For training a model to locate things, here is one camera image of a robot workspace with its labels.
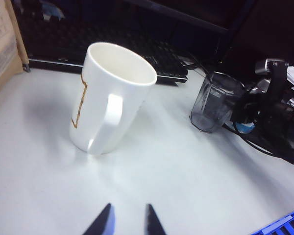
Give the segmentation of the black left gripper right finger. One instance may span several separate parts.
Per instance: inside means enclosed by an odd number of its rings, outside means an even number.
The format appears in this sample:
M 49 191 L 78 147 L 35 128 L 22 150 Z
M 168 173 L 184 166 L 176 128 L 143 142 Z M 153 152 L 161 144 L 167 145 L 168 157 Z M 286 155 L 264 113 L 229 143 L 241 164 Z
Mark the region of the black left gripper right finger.
M 146 205 L 144 234 L 145 235 L 166 235 L 166 232 L 152 204 Z

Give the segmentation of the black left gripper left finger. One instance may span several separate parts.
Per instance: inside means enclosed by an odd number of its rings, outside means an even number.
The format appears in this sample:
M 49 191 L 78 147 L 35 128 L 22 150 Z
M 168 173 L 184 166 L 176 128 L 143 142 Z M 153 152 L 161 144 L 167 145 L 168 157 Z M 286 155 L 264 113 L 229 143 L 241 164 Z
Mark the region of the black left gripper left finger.
M 108 203 L 83 234 L 113 235 L 115 232 L 115 224 L 115 210 L 113 205 Z

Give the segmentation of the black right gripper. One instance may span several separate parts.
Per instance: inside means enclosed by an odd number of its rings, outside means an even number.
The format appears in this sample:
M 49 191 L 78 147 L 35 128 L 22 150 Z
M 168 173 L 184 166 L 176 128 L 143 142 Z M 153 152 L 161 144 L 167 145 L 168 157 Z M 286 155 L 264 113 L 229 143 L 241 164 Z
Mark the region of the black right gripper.
M 261 80 L 235 105 L 232 126 L 267 155 L 294 164 L 294 107 L 284 103 L 287 86 L 275 88 L 270 80 Z M 243 115 L 249 110 L 249 116 Z

